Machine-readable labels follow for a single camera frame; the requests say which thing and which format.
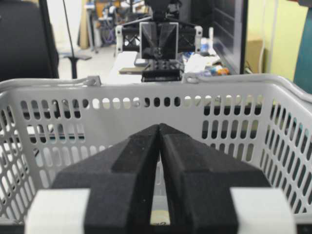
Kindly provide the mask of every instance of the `white table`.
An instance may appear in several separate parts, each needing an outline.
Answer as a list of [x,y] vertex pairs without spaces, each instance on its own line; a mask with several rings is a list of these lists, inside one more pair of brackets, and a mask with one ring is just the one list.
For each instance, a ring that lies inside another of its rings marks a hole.
[[[141,83],[142,75],[121,75],[119,71],[122,68],[135,67],[134,62],[137,57],[137,52],[123,52],[117,55],[111,72],[104,83],[107,84],[129,84]],[[185,66],[186,72],[200,72],[204,70],[206,65],[212,65],[218,61],[219,57],[202,57],[200,55],[193,55]]]

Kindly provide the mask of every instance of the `office chair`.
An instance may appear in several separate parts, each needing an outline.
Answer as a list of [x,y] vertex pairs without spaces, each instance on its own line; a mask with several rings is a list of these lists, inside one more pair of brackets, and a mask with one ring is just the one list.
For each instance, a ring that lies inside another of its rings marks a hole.
[[[20,0],[0,0],[0,81],[13,78],[59,78],[56,50],[46,0],[39,7]],[[78,59],[67,56],[77,78]]]

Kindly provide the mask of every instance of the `oval hole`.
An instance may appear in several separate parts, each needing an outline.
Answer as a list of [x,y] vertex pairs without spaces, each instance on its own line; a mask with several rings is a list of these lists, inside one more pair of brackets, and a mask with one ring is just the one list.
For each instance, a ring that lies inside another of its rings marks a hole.
[[201,96],[196,96],[194,99],[194,105],[199,106],[201,104]]
[[37,126],[37,133],[39,135],[39,138],[40,138],[40,141],[42,143],[46,143],[47,142],[47,139],[45,137],[45,132],[44,132],[44,129],[43,129],[43,126],[41,124],[39,124]]
[[219,151],[221,152],[225,151],[225,144],[220,144]]
[[272,109],[271,109],[271,114],[270,114],[270,119],[272,120],[273,119],[273,115],[274,115],[274,111],[275,111],[275,99],[273,99],[272,101]]
[[34,152],[34,157],[36,159],[36,163],[38,167],[42,167],[43,166],[43,161],[42,161],[42,157],[41,157],[41,153],[39,151],[38,148],[34,148],[33,149]]
[[56,142],[56,138],[55,138],[55,130],[54,130],[53,124],[48,124],[46,131],[47,131],[47,135],[50,138],[50,142],[54,144]]
[[72,103],[73,103],[75,118],[80,118],[80,117],[81,117],[81,113],[80,113],[80,108],[79,108],[79,102],[78,102],[78,100],[77,100],[77,99],[74,99]]
[[245,139],[248,131],[248,121],[244,120],[242,124],[242,129],[240,132],[240,138]]
[[66,141],[66,135],[62,124],[58,125],[58,137],[60,142],[64,143]]
[[185,107],[190,107],[192,104],[192,98],[190,96],[186,96],[184,98],[184,106]]
[[94,109],[98,110],[99,109],[99,100],[97,98],[93,99],[92,105],[93,105]]
[[225,99],[225,105],[224,105],[224,114],[228,116],[231,112],[231,105],[232,105],[232,96],[227,95]]
[[306,149],[306,145],[308,142],[308,137],[309,137],[309,130],[306,129],[304,132],[304,136],[303,136],[303,141],[302,141],[302,145],[301,145],[301,153],[304,153],[305,149]]
[[297,136],[295,138],[295,146],[296,147],[298,147],[298,145],[299,145],[299,141],[301,138],[302,131],[303,131],[303,125],[302,125],[302,123],[300,123],[299,128],[298,128],[298,133],[297,133]]
[[81,157],[82,160],[86,159],[89,156],[88,149],[85,146],[81,147]]
[[254,101],[253,96],[248,95],[245,104],[245,115],[247,116],[250,115],[252,112],[253,101]]
[[210,106],[211,106],[211,96],[206,96],[204,101],[204,115],[208,116],[210,114]]
[[62,100],[62,105],[63,105],[63,111],[64,111],[65,118],[70,118],[70,117],[71,117],[71,114],[70,114],[70,109],[69,109],[68,100],[63,99],[63,100]]
[[74,143],[76,141],[76,133],[75,133],[74,125],[70,123],[67,127],[67,130],[68,130],[67,134],[69,137],[69,141]]
[[100,145],[100,147],[98,148],[98,151],[100,152],[100,151],[103,151],[103,150],[105,150],[105,146]]
[[111,108],[111,103],[110,103],[110,101],[109,101],[108,98],[104,98],[104,99],[102,100],[102,104],[103,104],[104,109],[106,109],[106,110],[108,110],[109,108]]
[[43,155],[45,159],[45,163],[48,167],[52,167],[52,159],[51,159],[51,153],[48,148],[43,149]]
[[233,143],[231,143],[230,145],[229,145],[229,156],[232,156],[232,157],[234,157],[234,149],[235,149],[235,145],[233,144]]
[[64,160],[66,166],[71,164],[70,153],[67,147],[62,148],[62,159]]
[[114,98],[113,99],[113,107],[116,109],[116,110],[119,110],[120,109],[120,100],[119,98]]
[[284,125],[284,122],[285,122],[285,118],[286,118],[286,109],[284,108],[283,109],[283,114],[282,114],[282,119],[279,123],[279,129],[282,130],[283,129],[283,125]]
[[59,102],[57,100],[52,100],[52,111],[55,118],[60,118]]
[[244,144],[239,144],[238,151],[237,151],[237,160],[241,161],[243,159],[244,153]]
[[254,120],[253,123],[252,123],[252,129],[250,131],[250,138],[251,139],[255,139],[256,136],[257,136],[258,124],[259,124],[258,120]]
[[77,124],[77,135],[78,135],[78,139],[80,140],[80,142],[85,142],[86,140],[86,136],[84,133],[84,127],[82,125],[82,123]]
[[50,109],[49,109],[48,102],[46,100],[42,100],[41,104],[42,104],[44,117],[46,119],[50,119],[51,118],[51,114],[50,114]]
[[40,119],[40,111],[39,111],[39,107],[38,107],[37,101],[32,100],[31,101],[31,107],[33,108],[35,119]]
[[29,114],[27,102],[26,101],[21,101],[20,102],[20,107],[21,107],[21,110],[23,112],[24,119],[25,120],[30,120],[30,114]]
[[44,170],[40,170],[40,178],[41,178],[43,187],[47,189],[49,187],[49,181],[48,181],[47,173]]
[[257,105],[256,105],[256,107],[254,109],[254,114],[257,115],[257,116],[261,114],[262,103],[263,103],[263,96],[259,95],[258,98],[257,98]]
[[209,122],[205,120],[203,122],[202,135],[201,135],[203,139],[207,139],[208,137],[208,127],[209,127]]
[[130,102],[130,99],[129,98],[127,98],[127,97],[125,97],[124,99],[123,99],[123,107],[125,108],[125,109],[130,109],[131,108],[131,102]]
[[238,130],[238,121],[234,120],[232,123],[232,130],[231,130],[231,138],[235,139],[237,136],[237,130]]
[[90,146],[90,153],[91,155],[95,155],[97,153],[97,148],[95,146]]
[[82,100],[82,106],[85,109],[89,109],[90,108],[89,101],[87,99]]
[[181,105],[181,99],[179,97],[175,98],[175,106],[178,107]]
[[246,161],[250,162],[253,158],[254,144],[249,144],[247,148]]
[[35,185],[34,185],[34,182],[33,182],[33,179],[30,177],[28,177],[28,181],[29,181],[29,184],[30,184],[30,189],[31,189],[31,192],[33,193],[33,195],[36,194],[36,189],[35,189]]
[[73,156],[74,163],[77,163],[80,161],[79,152],[76,146],[72,147],[72,156]]
[[13,113],[12,113],[10,106],[7,107],[7,111],[8,111],[8,115],[10,118],[11,125],[12,125],[12,127],[15,127],[15,120],[14,120],[14,116],[13,116]]
[[216,139],[218,136],[218,127],[219,127],[219,122],[217,120],[213,121],[213,128],[211,132],[211,138]]
[[235,115],[239,115],[240,114],[241,102],[242,102],[241,95],[237,95],[236,98],[235,98],[235,107],[234,107],[234,114]]
[[151,106],[151,101],[148,97],[144,99],[144,107],[150,107]]
[[155,107],[159,107],[159,106],[160,106],[160,99],[159,99],[158,97],[156,97],[156,98],[154,99],[154,106],[155,106]]
[[20,195],[19,195],[19,194],[16,194],[16,202],[17,202],[17,204],[18,204],[18,206],[19,206],[20,212],[21,212],[21,213],[24,213],[24,205],[23,205],[23,203],[22,203],[22,201],[21,201],[21,198],[20,198]]
[[62,164],[61,164],[61,160],[60,160],[59,149],[56,148],[56,147],[54,147],[54,148],[52,149],[52,152],[53,152],[53,161],[54,161],[54,164],[55,164],[56,166],[62,165]]
[[214,99],[214,115],[218,116],[220,114],[220,110],[221,110],[221,96],[218,95],[215,99]]
[[228,127],[229,127],[229,122],[227,120],[223,121],[222,130],[221,130],[221,138],[222,139],[225,139],[227,137]]
[[133,106],[138,108],[138,107],[140,107],[140,105],[141,105],[140,99],[138,97],[135,97],[133,99]]
[[36,135],[35,135],[35,128],[32,125],[27,126],[27,133],[29,135],[29,139],[30,139],[31,143],[36,144],[37,139],[36,139]]
[[49,177],[50,181],[53,181],[55,179],[56,173],[54,170],[49,170]]
[[170,98],[169,97],[166,97],[164,99],[164,105],[165,105],[165,107],[169,107],[170,106]]

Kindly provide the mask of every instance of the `yellow wall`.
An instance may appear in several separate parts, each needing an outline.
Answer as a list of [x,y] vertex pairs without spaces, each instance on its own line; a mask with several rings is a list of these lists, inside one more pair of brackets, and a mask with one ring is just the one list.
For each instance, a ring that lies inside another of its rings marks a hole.
[[39,3],[39,0],[25,0],[25,1],[32,1],[34,3]]
[[[274,18],[275,0],[267,0],[265,18],[266,54],[265,72],[293,80],[299,46],[308,8],[296,2],[278,0],[277,23],[271,70],[268,70],[269,50],[272,39],[272,23]],[[262,36],[263,0],[249,0],[247,36]]]

